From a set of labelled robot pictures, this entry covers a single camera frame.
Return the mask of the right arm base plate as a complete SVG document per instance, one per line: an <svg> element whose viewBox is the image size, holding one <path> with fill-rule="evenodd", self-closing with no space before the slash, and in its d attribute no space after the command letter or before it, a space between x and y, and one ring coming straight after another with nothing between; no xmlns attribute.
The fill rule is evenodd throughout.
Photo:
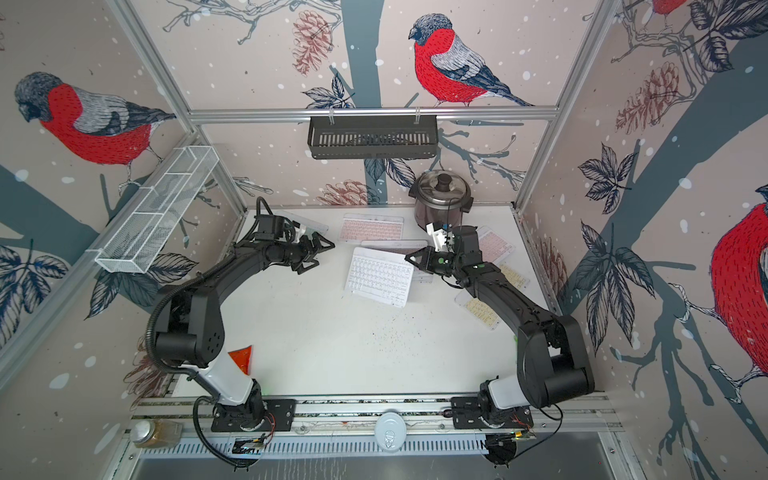
<svg viewBox="0 0 768 480"><path fill-rule="evenodd" d="M452 420L457 430L517 428L530 430L533 427L531 411L527 406L510 408L497 407L487 393L476 396L452 397L450 406L441 412L444 418Z"/></svg>

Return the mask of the white keyboard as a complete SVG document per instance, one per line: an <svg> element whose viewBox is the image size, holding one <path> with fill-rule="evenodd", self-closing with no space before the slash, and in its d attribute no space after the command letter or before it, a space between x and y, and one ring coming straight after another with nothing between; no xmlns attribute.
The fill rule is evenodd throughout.
<svg viewBox="0 0 768 480"><path fill-rule="evenodd" d="M408 300L414 267L403 255L356 247L345 283L345 290L397 308Z"/></svg>

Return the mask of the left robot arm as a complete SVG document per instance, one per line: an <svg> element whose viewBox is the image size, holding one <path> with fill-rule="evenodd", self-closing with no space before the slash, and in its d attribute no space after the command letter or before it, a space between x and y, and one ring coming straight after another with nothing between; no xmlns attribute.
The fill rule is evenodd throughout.
<svg viewBox="0 0 768 480"><path fill-rule="evenodd" d="M316 256L335 244L323 235L302 234L301 224L258 214L232 251L200 276L168 289L152 311L145 345L165 373L185 375L208 393L220 418L260 424L267 416L261 387L224 351L223 302L245 281L270 267L298 275L319 265Z"/></svg>

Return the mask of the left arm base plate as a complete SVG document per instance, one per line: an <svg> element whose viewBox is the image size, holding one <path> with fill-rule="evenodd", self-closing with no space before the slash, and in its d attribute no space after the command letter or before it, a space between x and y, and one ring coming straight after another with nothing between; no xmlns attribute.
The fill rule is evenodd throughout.
<svg viewBox="0 0 768 480"><path fill-rule="evenodd" d="M237 406L216 403L211 430L217 433L288 432L295 409L294 399L261 399Z"/></svg>

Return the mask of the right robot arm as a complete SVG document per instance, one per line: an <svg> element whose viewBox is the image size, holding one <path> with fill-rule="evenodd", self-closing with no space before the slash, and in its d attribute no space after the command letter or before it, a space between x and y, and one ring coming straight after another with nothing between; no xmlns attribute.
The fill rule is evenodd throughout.
<svg viewBox="0 0 768 480"><path fill-rule="evenodd" d="M578 322L540 307L513 286L501 269L484 259L477 228L462 225L426 228L434 244L412 252L406 261L418 270L451 277L455 287L483 302L517 338L516 373L481 384L481 417L500 425L519 407L557 406L595 391L595 380Z"/></svg>

